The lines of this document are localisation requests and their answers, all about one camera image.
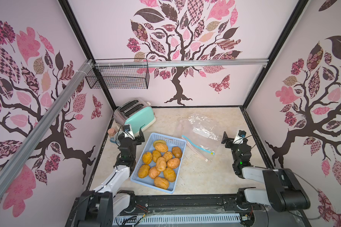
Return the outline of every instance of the marble countertop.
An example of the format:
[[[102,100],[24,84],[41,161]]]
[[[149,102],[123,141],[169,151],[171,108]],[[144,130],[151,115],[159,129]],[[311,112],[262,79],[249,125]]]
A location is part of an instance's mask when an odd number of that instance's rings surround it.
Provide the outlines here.
[[[226,131],[229,137],[234,137],[237,130],[246,131],[246,136],[251,135],[238,107],[153,108],[153,111],[157,120],[144,131],[145,142],[137,146],[136,162],[138,162],[151,133],[173,136],[179,118],[189,117],[193,113],[199,113],[217,121],[219,128],[216,131],[220,136]],[[248,138],[248,144],[255,145],[253,137]],[[100,185],[111,174],[118,154],[119,150],[116,144],[108,140],[97,166],[91,189]],[[251,154],[250,163],[252,165],[265,167],[256,146],[251,150]],[[232,163],[231,150],[222,144],[216,150],[212,162],[206,162],[187,146],[173,194],[233,194],[237,193],[241,187],[265,188],[264,184],[236,176],[232,169]],[[130,178],[122,184],[120,189],[132,190],[136,195],[168,195],[168,193],[131,182]]]

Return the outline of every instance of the potato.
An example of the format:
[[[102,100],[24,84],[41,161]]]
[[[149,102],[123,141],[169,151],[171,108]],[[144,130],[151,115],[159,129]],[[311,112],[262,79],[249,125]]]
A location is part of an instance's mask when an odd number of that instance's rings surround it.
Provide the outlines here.
[[[155,144],[156,143],[164,143],[165,145],[167,145],[167,142],[165,142],[164,140],[156,140],[156,141],[154,141],[154,143],[153,143],[153,147],[155,147]]]
[[[155,166],[157,167],[158,171],[162,172],[165,170],[165,168],[167,168],[167,163],[163,157],[159,157]]]
[[[143,154],[143,157],[141,159],[143,160],[144,164],[149,165],[150,162],[152,162],[153,155],[150,152],[146,152],[145,154]]]
[[[162,157],[160,151],[154,150],[153,151],[153,162],[157,163],[159,157]]]
[[[160,174],[160,171],[158,171],[157,167],[154,166],[154,167],[150,168],[148,175],[150,176],[151,179],[154,179],[157,176],[159,176],[159,174]]]
[[[167,167],[175,169],[179,166],[180,163],[181,160],[179,160],[179,158],[172,158],[171,160],[167,161]]]
[[[138,177],[140,177],[140,178],[146,177],[146,176],[148,175],[149,169],[150,169],[150,166],[148,166],[148,165],[142,165],[142,166],[139,168]]]
[[[174,182],[177,178],[176,172],[172,168],[167,167],[164,172],[164,178],[167,179],[169,182]]]
[[[181,157],[182,157],[181,148],[179,148],[179,147],[173,147],[173,148],[172,148],[172,154],[173,154],[174,157],[176,157],[176,158],[181,158]]]
[[[154,148],[163,153],[168,151],[168,146],[164,143],[156,143]]]
[[[169,181],[161,177],[156,177],[154,179],[154,185],[159,188],[167,189],[169,187]]]

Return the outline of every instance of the black frame edge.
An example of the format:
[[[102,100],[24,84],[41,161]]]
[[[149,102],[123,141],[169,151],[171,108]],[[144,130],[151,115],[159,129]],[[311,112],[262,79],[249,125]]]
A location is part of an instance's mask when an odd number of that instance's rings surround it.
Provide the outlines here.
[[[95,58],[93,57],[93,54],[90,50],[90,47],[89,47],[89,45],[85,39],[85,36],[82,33],[82,30],[80,28],[80,25],[77,22],[76,17],[74,16],[74,13],[72,11],[71,6],[69,5],[68,0],[58,0],[58,2],[61,5],[62,10],[67,17],[69,24],[71,25],[71,28],[72,28],[74,34],[76,35],[77,40],[80,43],[80,46],[81,46],[85,56],[87,57],[87,59],[91,59],[93,61],[93,63],[95,63],[96,62]],[[104,94],[105,94],[107,100],[109,101],[109,104],[110,104],[112,110],[115,111],[116,110],[115,102],[111,97],[109,89],[107,89],[107,87],[105,85],[104,79],[102,78],[99,71],[95,67],[93,68],[93,70],[95,72],[97,79],[99,80],[99,83],[101,85],[102,90],[104,91]]]
[[[291,33],[291,30],[293,29],[294,25],[297,23],[299,17],[301,16],[305,6],[307,5],[307,2],[309,0],[299,0],[297,5],[295,6],[287,24],[285,25],[282,34],[279,36],[277,43],[273,47],[272,52],[270,53],[268,59],[269,62],[265,68],[261,70],[259,73],[257,79],[255,80],[255,83],[253,84],[253,87],[250,89],[250,92],[248,93],[248,96],[246,97],[246,100],[244,104],[242,105],[244,108],[247,108],[250,104],[251,100],[253,99],[255,93],[257,92],[259,86],[261,85],[263,79],[267,75],[270,67],[272,66],[273,62],[275,61],[279,51],[281,50],[282,46],[284,45],[287,37]]]

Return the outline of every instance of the wire mesh basket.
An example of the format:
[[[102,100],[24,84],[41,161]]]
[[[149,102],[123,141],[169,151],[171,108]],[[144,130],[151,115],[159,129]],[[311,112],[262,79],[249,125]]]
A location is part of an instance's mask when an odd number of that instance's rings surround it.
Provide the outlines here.
[[[149,68],[148,61],[142,58],[122,58],[121,60],[135,61],[134,65],[127,62],[111,62],[109,64],[97,64],[96,70],[99,71],[107,88],[133,88],[148,89],[149,85]],[[100,60],[120,60],[120,59],[100,59]],[[95,72],[91,71],[86,76],[87,83],[90,88],[101,88],[99,78]]]

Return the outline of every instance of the butterfly decal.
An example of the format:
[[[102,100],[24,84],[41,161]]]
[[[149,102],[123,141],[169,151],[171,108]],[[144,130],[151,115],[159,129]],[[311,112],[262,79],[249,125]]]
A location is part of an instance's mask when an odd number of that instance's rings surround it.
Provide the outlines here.
[[[230,86],[230,83],[228,82],[230,80],[230,74],[225,76],[225,78],[221,81],[221,83],[212,83],[212,84],[209,84],[209,86],[211,88],[214,88],[215,91],[217,91],[218,93],[220,93],[220,91],[222,90],[222,88],[229,88]]]
[[[97,101],[97,98],[92,95],[92,100],[93,100],[93,104],[95,105],[95,110],[92,112],[91,114],[91,119],[94,119],[95,117],[101,117],[101,102]]]

